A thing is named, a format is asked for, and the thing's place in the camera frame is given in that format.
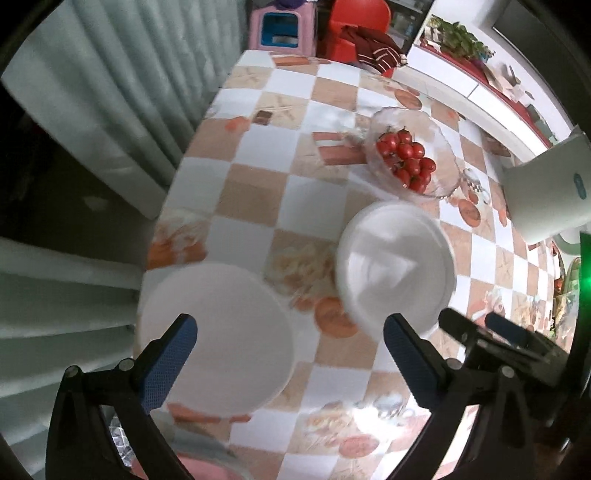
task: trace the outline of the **red cloth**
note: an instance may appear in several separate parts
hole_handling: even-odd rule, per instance
[[[357,61],[381,74],[407,64],[406,55],[388,35],[373,28],[346,25],[340,37],[355,45]]]
[[[486,75],[484,75],[484,72],[481,69],[479,69],[476,65],[474,65],[471,61],[468,61],[466,59],[455,59],[454,57],[448,55],[445,52],[439,52],[435,50],[435,48],[433,48],[431,45],[421,45],[421,48],[428,50],[431,53],[434,53],[435,55],[438,55],[446,59],[447,61],[453,63],[455,66],[462,69],[464,72],[472,76],[475,80],[483,84],[492,93],[494,93],[497,97],[499,97],[507,105],[509,105],[513,109],[513,111],[517,113],[517,115],[519,115],[523,119],[523,121],[530,126],[530,128],[539,137],[539,139],[542,140],[542,142],[544,142],[544,145],[546,145],[546,147],[552,147],[552,142],[544,136],[544,134],[540,131],[538,126],[531,119],[530,113],[527,111],[527,108],[525,108],[525,106],[519,102],[514,102],[513,100],[510,100],[509,97],[503,95],[499,90],[491,86],[488,83],[488,79],[486,78]]]

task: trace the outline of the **white cabinet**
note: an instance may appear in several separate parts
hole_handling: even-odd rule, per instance
[[[479,85],[476,80],[460,69],[422,48],[413,47],[410,49],[408,65],[450,86],[464,97],[470,95],[472,90]]]
[[[513,132],[534,155],[540,155],[548,150],[530,126],[511,107],[486,87],[478,85],[468,96],[468,100],[482,108],[507,130]]]

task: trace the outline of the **white plate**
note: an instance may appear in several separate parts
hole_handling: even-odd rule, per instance
[[[199,331],[167,403],[230,417],[253,412],[285,387],[294,366],[294,336],[283,308],[251,273],[203,263],[170,275],[143,309],[141,348],[180,313],[193,316]]]

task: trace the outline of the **blue gripper pad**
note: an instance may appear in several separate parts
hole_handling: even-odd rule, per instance
[[[400,313],[384,323],[384,342],[417,404],[433,410],[439,405],[446,382],[441,355],[427,340],[421,340]]]
[[[144,349],[142,355],[149,357],[149,363],[142,372],[138,396],[146,414],[162,406],[196,342],[197,322],[182,314],[159,340]]]
[[[484,324],[487,328],[508,340],[509,343],[523,347],[527,346],[527,330],[510,322],[501,315],[495,312],[488,313],[484,319]]]

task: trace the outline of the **glass bowl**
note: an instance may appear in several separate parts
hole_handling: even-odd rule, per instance
[[[394,176],[376,148],[376,142],[386,132],[406,128],[413,141],[425,147],[425,156],[432,158],[437,169],[431,174],[431,182],[424,193],[414,192]],[[425,112],[398,107],[386,107],[377,112],[369,124],[365,138],[365,155],[371,172],[384,190],[404,200],[424,203],[449,197],[460,186],[460,169],[456,156],[439,126]]]

